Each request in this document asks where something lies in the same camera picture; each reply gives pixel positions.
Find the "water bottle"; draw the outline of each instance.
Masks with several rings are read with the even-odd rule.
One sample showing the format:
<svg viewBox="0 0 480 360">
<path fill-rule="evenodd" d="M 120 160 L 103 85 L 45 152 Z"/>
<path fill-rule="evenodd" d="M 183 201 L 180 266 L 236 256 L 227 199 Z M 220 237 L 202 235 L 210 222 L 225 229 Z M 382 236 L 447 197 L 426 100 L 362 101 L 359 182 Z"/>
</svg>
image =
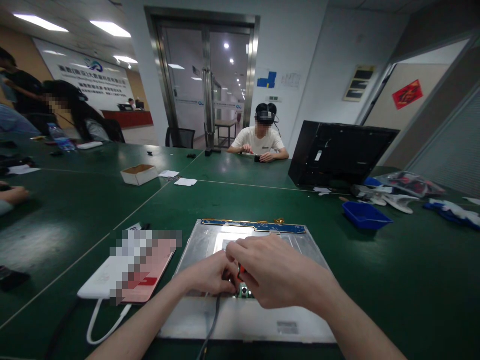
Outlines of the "water bottle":
<svg viewBox="0 0 480 360">
<path fill-rule="evenodd" d="M 59 128 L 54 123 L 48 124 L 48 129 L 50 130 L 50 136 L 57 143 L 60 150 L 65 152 L 75 151 L 75 145 L 70 141 L 70 139 L 65 135 L 64 131 Z"/>
</svg>

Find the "reception desk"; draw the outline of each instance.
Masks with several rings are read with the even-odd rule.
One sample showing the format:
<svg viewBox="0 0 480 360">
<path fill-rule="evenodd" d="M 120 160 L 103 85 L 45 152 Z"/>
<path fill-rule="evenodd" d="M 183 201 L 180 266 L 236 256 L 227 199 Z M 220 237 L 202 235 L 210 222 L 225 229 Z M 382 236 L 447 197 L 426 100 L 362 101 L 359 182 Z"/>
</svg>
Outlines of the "reception desk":
<svg viewBox="0 0 480 360">
<path fill-rule="evenodd" d="M 102 110 L 105 119 L 117 120 L 122 129 L 153 125 L 150 111 L 108 111 Z"/>
</svg>

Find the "black shirt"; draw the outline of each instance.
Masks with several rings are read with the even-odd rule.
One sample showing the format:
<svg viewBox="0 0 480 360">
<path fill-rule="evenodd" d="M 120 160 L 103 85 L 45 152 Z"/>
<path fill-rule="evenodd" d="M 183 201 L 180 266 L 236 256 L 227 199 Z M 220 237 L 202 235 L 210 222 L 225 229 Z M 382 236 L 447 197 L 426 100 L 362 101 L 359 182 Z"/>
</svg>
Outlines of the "black shirt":
<svg viewBox="0 0 480 360">
<path fill-rule="evenodd" d="M 30 75 L 28 72 L 19 70 L 15 73 L 9 73 L 3 71 L 1 73 L 7 79 L 11 80 L 19 88 L 22 88 L 30 93 L 35 95 L 42 95 L 42 83 L 38 81 L 35 77 Z M 41 114 L 51 114 L 52 111 L 50 107 L 46 105 L 43 101 L 32 99 L 21 92 L 15 90 L 16 103 L 14 104 L 15 110 L 20 114 L 31 114 L 31 113 L 41 113 Z"/>
</svg>

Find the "plastic bag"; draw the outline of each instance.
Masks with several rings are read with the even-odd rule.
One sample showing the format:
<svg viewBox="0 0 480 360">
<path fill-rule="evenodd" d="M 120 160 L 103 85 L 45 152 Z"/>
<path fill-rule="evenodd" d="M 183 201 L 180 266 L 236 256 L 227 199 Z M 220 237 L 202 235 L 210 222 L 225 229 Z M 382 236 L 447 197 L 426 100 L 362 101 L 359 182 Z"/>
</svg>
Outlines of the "plastic bag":
<svg viewBox="0 0 480 360">
<path fill-rule="evenodd" d="M 440 196 L 446 191 L 423 176 L 408 171 L 398 171 L 376 176 L 382 184 L 399 189 L 419 199 L 426 196 Z"/>
</svg>

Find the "blue circuit board strip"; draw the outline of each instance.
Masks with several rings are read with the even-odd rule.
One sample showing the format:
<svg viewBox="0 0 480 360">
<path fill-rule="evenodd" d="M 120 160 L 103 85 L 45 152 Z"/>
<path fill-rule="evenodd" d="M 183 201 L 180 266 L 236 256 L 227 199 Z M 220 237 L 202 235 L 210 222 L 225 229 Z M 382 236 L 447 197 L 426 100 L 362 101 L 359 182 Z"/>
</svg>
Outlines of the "blue circuit board strip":
<svg viewBox="0 0 480 360">
<path fill-rule="evenodd" d="M 271 222 L 250 222 L 250 221 L 232 221 L 232 220 L 202 220 L 204 225 L 229 225 L 244 228 L 254 228 L 260 232 L 278 231 L 289 234 L 306 234 L 307 228 L 303 225 L 277 224 Z"/>
</svg>

